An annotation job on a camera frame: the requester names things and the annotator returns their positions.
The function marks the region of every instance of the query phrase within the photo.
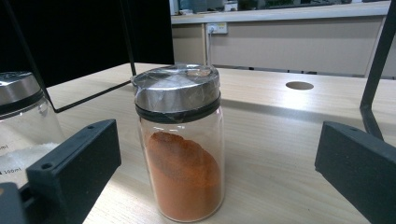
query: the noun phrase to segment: wall outlet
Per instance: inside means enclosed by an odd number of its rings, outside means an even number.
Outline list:
[[[206,24],[208,34],[228,34],[227,22],[210,22]]]

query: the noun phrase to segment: wooden table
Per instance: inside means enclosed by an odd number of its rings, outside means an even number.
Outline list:
[[[158,64],[136,64],[138,73]],[[58,105],[130,78],[129,64],[55,86]],[[363,129],[359,105],[366,79],[219,69],[225,131],[225,199],[204,223],[367,223],[320,173],[314,161],[322,122]],[[314,85],[299,91],[291,81]],[[381,80],[374,113],[396,146],[396,82]],[[171,223],[156,208],[137,132],[132,85],[58,114],[67,136],[116,119],[122,166],[86,223]]]

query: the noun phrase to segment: round hole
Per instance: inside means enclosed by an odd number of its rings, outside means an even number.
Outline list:
[[[314,85],[312,85],[311,83],[300,81],[288,82],[286,83],[286,86],[297,91],[307,91],[314,88]]]
[[[46,170],[52,167],[51,163],[45,163],[41,165],[41,169]]]

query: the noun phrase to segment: metal lid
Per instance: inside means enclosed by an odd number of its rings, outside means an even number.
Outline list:
[[[191,111],[219,99],[219,72],[213,66],[172,65],[132,77],[134,102],[159,113]]]
[[[30,72],[0,73],[0,105],[16,103],[40,91],[40,86]]]

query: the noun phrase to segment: chili powder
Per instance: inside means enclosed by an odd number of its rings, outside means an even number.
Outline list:
[[[151,184],[161,212],[173,220],[194,221],[211,215],[221,201],[221,174],[199,144],[164,132],[147,143]]]

